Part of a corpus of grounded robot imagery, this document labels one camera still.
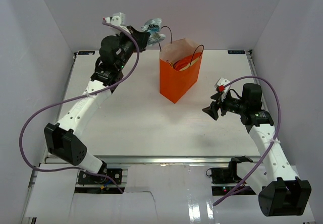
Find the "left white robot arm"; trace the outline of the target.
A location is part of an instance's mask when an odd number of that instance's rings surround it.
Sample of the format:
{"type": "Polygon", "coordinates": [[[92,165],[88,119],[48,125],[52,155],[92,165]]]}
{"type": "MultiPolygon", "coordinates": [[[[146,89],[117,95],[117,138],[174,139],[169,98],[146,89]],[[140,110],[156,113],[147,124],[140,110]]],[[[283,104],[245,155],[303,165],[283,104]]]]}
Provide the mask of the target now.
{"type": "Polygon", "coordinates": [[[110,35],[101,41],[94,73],[85,88],[82,99],[58,120],[44,128],[50,154],[89,172],[95,183],[106,179],[106,164],[93,156],[80,137],[100,105],[113,94],[116,83],[123,79],[122,69],[133,53],[145,51],[150,34],[127,26],[124,32],[110,35]]]}

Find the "large red chips bag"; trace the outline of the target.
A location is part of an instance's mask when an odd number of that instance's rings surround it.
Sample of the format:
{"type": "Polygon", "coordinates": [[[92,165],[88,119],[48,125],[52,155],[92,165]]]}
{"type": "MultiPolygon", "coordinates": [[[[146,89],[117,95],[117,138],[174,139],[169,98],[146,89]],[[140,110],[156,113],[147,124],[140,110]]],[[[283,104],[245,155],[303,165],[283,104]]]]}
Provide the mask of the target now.
{"type": "Polygon", "coordinates": [[[201,54],[189,55],[173,64],[173,69],[176,71],[183,71],[193,66],[199,59],[201,54]]]}

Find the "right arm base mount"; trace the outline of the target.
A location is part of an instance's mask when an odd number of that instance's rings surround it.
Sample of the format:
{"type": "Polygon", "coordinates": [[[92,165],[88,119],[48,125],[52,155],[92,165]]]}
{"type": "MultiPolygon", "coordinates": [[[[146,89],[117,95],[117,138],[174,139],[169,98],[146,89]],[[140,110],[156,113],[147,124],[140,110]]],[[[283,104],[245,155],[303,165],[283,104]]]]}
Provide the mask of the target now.
{"type": "Polygon", "coordinates": [[[211,178],[213,184],[237,184],[241,181],[236,171],[229,167],[212,167],[207,169],[205,174],[211,178]]]}

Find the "silver blue snack packet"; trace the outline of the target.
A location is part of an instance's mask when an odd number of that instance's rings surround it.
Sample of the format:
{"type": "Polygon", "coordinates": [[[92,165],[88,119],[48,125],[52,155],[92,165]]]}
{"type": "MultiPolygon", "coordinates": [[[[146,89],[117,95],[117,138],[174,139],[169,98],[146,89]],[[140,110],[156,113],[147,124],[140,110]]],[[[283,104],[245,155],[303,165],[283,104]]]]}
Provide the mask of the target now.
{"type": "Polygon", "coordinates": [[[141,27],[143,32],[150,34],[147,45],[152,46],[165,40],[166,36],[160,33],[161,27],[161,18],[150,19],[141,27]]]}

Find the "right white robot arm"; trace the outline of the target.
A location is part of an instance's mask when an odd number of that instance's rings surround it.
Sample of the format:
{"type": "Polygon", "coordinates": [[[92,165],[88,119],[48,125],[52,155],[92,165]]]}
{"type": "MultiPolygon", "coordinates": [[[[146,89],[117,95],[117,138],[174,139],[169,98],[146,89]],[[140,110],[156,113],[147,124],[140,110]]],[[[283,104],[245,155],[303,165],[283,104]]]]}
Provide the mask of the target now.
{"type": "Polygon", "coordinates": [[[262,109],[262,89],[255,83],[243,85],[242,95],[231,96],[226,79],[221,78],[212,103],[203,112],[217,120],[227,112],[240,116],[242,125],[255,143],[260,160],[253,163],[244,157],[232,159],[228,178],[246,183],[258,195],[261,212],[265,216],[301,216],[311,194],[311,185],[301,180],[289,164],[269,112],[262,109]]]}

